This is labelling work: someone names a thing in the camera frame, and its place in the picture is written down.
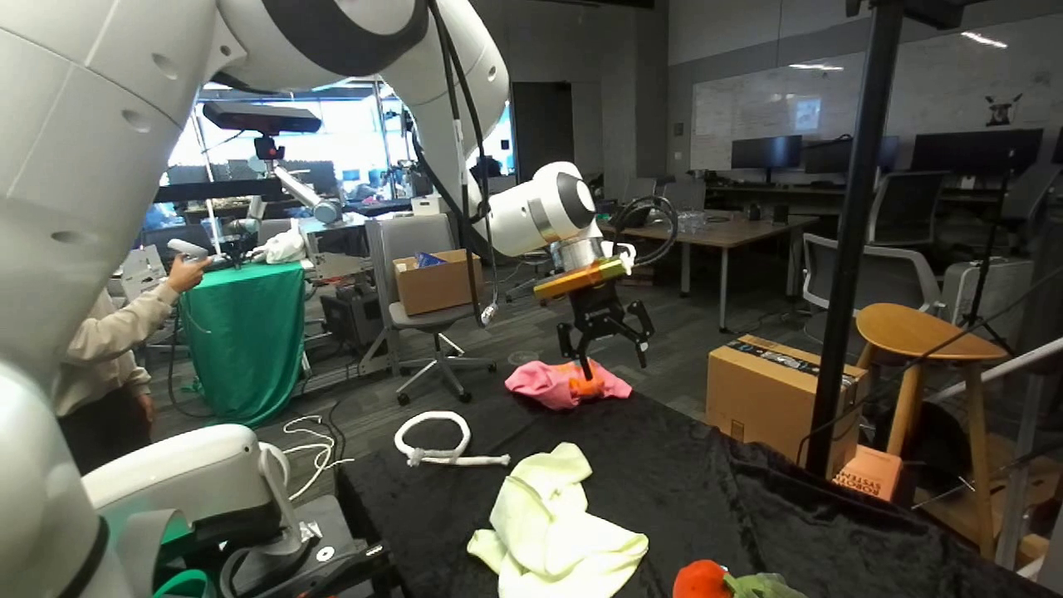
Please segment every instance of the wall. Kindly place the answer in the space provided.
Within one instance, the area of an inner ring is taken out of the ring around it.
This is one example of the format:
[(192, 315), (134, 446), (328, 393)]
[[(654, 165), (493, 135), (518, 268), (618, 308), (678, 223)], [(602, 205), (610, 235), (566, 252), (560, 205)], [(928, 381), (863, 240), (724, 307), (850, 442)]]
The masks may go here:
[[(758, 34), (747, 45), (736, 45), (736, 36), (714, 44), (683, 36), (670, 44), (674, 171), (729, 170), (731, 140), (739, 135), (800, 134), (832, 140), (854, 134), (871, 21), (842, 21), (829, 11), (796, 21), (789, 16), (796, 3), (774, 3), (774, 14), (762, 8), (762, 29), (747, 24)], [(670, 27), (690, 14), (687, 0), (674, 0), (670, 11)], [(935, 129), (984, 129), (990, 116), (988, 95), (1013, 99), (1024, 92), (1013, 105), (1013, 127), (1045, 127), (1048, 144), (1054, 144), (1063, 127), (1060, 11), (1063, 3), (1045, 0), (969, 8), (963, 27), (1008, 39), (1008, 50), (908, 24), (887, 134), (910, 144), (918, 134)], [(791, 36), (770, 39), (768, 16), (789, 24), (774, 29), (791, 29)], [(842, 73), (799, 73), (789, 66), (799, 60), (832, 64)]]
[(574, 155), (629, 190), (668, 170), (668, 11), (477, 0), (518, 84), (572, 84)]

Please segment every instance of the crumpled white towel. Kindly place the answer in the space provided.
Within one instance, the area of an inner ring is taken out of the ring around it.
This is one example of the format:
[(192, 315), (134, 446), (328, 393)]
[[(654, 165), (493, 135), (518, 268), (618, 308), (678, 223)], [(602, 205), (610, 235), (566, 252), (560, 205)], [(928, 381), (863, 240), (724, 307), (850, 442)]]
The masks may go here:
[(588, 515), (588, 476), (586, 450), (563, 442), (501, 483), (493, 528), (468, 539), (468, 556), (499, 573), (501, 598), (610, 598), (636, 573), (648, 539)]

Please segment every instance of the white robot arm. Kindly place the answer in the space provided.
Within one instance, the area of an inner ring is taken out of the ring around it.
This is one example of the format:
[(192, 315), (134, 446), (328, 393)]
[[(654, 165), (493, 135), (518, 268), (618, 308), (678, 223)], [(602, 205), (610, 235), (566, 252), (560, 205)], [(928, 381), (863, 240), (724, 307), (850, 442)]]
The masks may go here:
[[(174, 450), (159, 446), (86, 477), (86, 491), (43, 393), (125, 262), (200, 86), (295, 88), (384, 73), (459, 195), (477, 135), (472, 120), (452, 116), (431, 11), (450, 24), (479, 120), (495, 123), (509, 73), (468, 0), (0, 0), (0, 80), (9, 84), (0, 92), (0, 470), (19, 477), (0, 486), (6, 594), (134, 594), (98, 507), (178, 500), (178, 486), (203, 470), (165, 460)], [(489, 223), (501, 252), (563, 240), (577, 268), (594, 258), (592, 214), (577, 171), (554, 165), (499, 195)], [(247, 446), (240, 428), (216, 434), (224, 447)], [(211, 460), (240, 487), (229, 507), (284, 500), (264, 459)], [(151, 483), (165, 494), (143, 477), (120, 483), (164, 465)], [(216, 510), (225, 506), (191, 507), (192, 519)]]

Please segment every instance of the wooden chair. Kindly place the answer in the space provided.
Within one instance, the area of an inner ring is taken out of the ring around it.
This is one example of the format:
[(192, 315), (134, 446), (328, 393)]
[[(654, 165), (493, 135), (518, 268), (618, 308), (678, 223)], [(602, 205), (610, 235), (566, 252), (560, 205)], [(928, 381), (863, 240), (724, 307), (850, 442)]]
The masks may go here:
[(990, 450), (988, 450), (988, 412), (984, 412), (984, 380), (990, 361), (1008, 359), (1008, 352), (967, 329), (956, 329), (930, 312), (873, 301), (856, 312), (856, 332), (863, 336), (860, 366), (873, 367), (880, 354), (901, 359), (905, 380), (899, 393), (892, 456), (905, 456), (905, 442), (918, 428), (918, 412), (925, 402), (925, 376), (935, 366), (961, 367), (967, 381), (967, 439), (969, 439), (969, 486), (975, 486), (975, 531), (969, 540), (984, 559), (994, 551), (994, 487), (990, 487)]

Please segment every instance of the black table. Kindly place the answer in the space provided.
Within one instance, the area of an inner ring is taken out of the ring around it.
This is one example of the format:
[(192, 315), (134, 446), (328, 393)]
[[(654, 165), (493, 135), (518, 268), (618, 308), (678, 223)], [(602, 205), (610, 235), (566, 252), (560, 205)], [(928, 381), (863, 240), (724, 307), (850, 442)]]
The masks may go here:
[[(525, 459), (582, 446), (594, 468), (586, 483), (592, 510), (653, 539), (623, 594), (668, 598), (674, 570), (695, 559), (739, 573), (782, 570), (813, 598), (1048, 594), (928, 519), (817, 483), (645, 395), (544, 412), (499, 393), (457, 412), (472, 424), (468, 450)], [(464, 556), (464, 540), (489, 525), (507, 470), (407, 468), (386, 439), (339, 470), (339, 497), (354, 531), (384, 540), (410, 594), (479, 598), (495, 594), (495, 573)]]

